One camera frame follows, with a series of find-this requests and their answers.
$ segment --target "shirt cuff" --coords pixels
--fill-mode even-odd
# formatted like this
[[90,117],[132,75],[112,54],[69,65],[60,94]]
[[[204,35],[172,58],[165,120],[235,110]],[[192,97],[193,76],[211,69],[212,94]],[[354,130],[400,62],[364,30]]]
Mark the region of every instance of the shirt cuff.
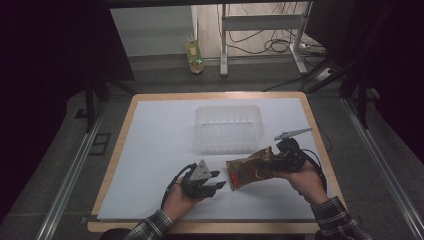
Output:
[[311,209],[318,225],[323,230],[344,225],[350,220],[350,215],[337,196],[330,198],[325,203],[311,205]]
[[146,221],[151,222],[162,233],[167,232],[173,225],[172,220],[162,210],[157,210]]

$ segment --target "metal stand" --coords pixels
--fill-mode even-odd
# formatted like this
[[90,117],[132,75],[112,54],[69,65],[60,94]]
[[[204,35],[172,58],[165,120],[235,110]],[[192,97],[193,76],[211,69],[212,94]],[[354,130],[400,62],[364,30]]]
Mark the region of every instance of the metal stand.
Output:
[[296,62],[301,75],[307,74],[307,69],[299,54],[299,44],[305,30],[312,2],[308,2],[302,14],[291,15],[253,15],[253,16],[226,16],[226,5],[222,4],[221,16],[221,76],[228,75],[227,55],[227,32],[228,31],[252,31],[252,30],[275,30],[297,29],[297,36],[290,51]]

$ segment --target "human hand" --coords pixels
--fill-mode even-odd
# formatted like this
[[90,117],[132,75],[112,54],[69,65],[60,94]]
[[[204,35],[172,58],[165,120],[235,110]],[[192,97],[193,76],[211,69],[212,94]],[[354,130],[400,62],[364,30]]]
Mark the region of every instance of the human hand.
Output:
[[181,178],[179,178],[171,188],[168,197],[165,200],[165,204],[162,210],[168,215],[172,222],[180,219],[187,212],[189,212],[196,203],[201,202],[203,199],[192,199],[187,197],[181,186]]
[[314,166],[308,161],[303,167],[293,173],[279,171],[274,172],[275,177],[287,179],[291,186],[311,205],[318,205],[329,200],[327,194],[322,187]]

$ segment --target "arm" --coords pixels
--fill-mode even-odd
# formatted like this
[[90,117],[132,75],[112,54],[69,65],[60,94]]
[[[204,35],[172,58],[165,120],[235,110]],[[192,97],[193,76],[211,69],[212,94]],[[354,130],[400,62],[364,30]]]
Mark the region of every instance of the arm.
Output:
[[172,227],[173,223],[189,212],[203,199],[191,199],[184,195],[180,187],[181,179],[171,188],[162,210],[142,220],[125,240],[159,240]]
[[276,177],[287,179],[292,187],[311,204],[312,211],[324,239],[372,239],[371,235],[354,219],[338,197],[329,198],[314,167],[306,162],[298,172],[275,172]]

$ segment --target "plastic tray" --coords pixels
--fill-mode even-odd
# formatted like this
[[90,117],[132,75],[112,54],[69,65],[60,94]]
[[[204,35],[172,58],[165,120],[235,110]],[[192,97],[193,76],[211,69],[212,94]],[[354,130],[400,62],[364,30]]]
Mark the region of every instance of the plastic tray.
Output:
[[205,106],[196,110],[196,141],[204,153],[253,153],[263,135],[255,105]]

